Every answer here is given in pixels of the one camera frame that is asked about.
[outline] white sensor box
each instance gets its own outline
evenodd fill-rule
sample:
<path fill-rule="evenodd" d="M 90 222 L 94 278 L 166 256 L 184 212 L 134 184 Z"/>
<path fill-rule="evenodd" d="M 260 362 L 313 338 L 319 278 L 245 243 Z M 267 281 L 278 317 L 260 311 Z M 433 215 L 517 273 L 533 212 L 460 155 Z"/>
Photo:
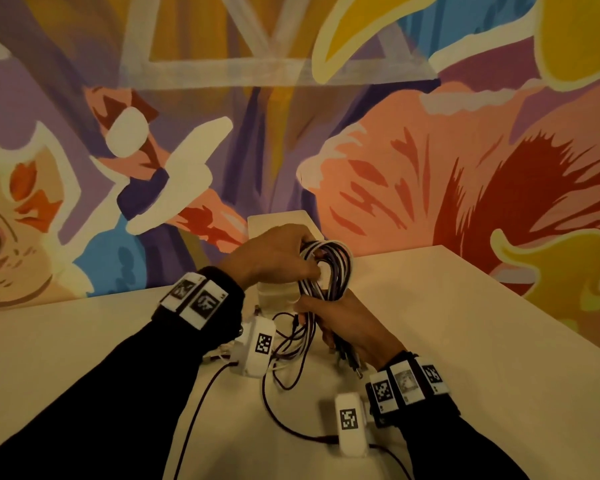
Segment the white sensor box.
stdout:
<path fill-rule="evenodd" d="M 367 412 L 357 392 L 336 396 L 336 421 L 340 452 L 348 458 L 363 458 L 369 453 Z"/>
<path fill-rule="evenodd" d="M 238 365 L 231 367 L 231 371 L 247 377 L 263 377 L 269 368 L 275 336 L 273 320 L 252 315 L 242 322 L 242 333 L 235 339 L 230 359 Z"/>
<path fill-rule="evenodd" d="M 260 214 L 247 217 L 247 229 L 249 239 L 265 233 L 272 227 L 284 224 L 304 224 L 308 227 L 316 241 L 324 240 L 324 236 L 314 224 L 305 210 L 291 210 L 289 212 L 278 212 L 275 214 Z M 293 304 L 300 298 L 297 283 L 283 285 L 272 285 L 258 283 L 258 305 L 264 316 L 273 317 L 279 312 L 293 312 Z"/>

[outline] black long-sleeve shirt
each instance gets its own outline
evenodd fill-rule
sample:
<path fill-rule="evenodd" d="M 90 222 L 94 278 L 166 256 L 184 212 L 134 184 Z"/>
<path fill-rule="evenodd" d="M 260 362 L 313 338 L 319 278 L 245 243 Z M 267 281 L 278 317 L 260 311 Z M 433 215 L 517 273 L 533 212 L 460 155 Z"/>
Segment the black long-sleeve shirt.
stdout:
<path fill-rule="evenodd" d="M 243 291 L 215 267 L 199 273 L 228 293 L 202 330 L 159 307 L 149 324 L 1 444 L 0 478 L 162 478 L 203 355 L 240 329 Z M 457 409 L 439 402 L 434 397 L 407 407 L 396 424 L 416 480 L 464 473 L 527 479 Z"/>

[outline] blue painted shape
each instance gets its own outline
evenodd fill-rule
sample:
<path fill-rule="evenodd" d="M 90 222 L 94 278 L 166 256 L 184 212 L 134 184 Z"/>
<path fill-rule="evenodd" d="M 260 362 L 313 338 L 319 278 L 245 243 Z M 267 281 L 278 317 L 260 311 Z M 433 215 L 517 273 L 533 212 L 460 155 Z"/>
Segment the blue painted shape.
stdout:
<path fill-rule="evenodd" d="M 398 21 L 418 46 L 432 56 L 469 34 L 491 30 L 526 15 L 536 0 L 436 0 L 433 5 Z"/>
<path fill-rule="evenodd" d="M 88 296 L 146 287 L 144 248 L 126 226 L 127 220 L 120 216 L 115 228 L 97 234 L 74 261 L 93 284 L 94 291 Z"/>

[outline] hand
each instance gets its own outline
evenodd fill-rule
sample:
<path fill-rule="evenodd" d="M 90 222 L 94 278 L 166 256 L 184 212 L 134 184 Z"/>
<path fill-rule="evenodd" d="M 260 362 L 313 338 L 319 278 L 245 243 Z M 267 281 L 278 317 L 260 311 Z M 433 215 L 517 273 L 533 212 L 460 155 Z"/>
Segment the hand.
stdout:
<path fill-rule="evenodd" d="M 302 243 L 314 240 L 303 225 L 273 227 L 234 250 L 218 268 L 231 276 L 243 290 L 257 282 L 318 281 L 320 268 L 317 263 L 300 257 Z"/>
<path fill-rule="evenodd" d="M 333 334 L 336 333 L 350 343 L 360 358 L 376 371 L 405 350 L 400 340 L 350 290 L 337 301 L 304 295 L 296 303 L 295 309 L 300 314 L 312 312 L 320 317 L 318 325 L 322 329 L 322 339 L 330 348 L 335 348 Z"/>

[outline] table surface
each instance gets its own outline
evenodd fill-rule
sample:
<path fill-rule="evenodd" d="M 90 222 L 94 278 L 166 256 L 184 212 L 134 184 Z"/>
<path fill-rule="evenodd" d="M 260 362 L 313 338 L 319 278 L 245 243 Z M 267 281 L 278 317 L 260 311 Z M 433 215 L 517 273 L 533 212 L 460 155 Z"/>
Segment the table surface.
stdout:
<path fill-rule="evenodd" d="M 351 288 L 412 351 L 432 358 L 464 418 L 536 479 L 600 479 L 600 350 L 442 247 L 355 259 Z M 0 312 L 0 443 L 148 322 L 164 289 Z M 248 293 L 245 310 L 255 294 Z M 218 364 L 200 368 L 174 435 L 184 435 Z M 316 340 L 293 391 L 270 388 L 289 427 L 336 432 L 334 398 L 363 391 Z M 374 431 L 408 462 L 397 431 Z M 227 371 L 192 431 L 181 478 L 402 478 L 391 458 L 345 459 L 267 416 L 260 382 Z"/>

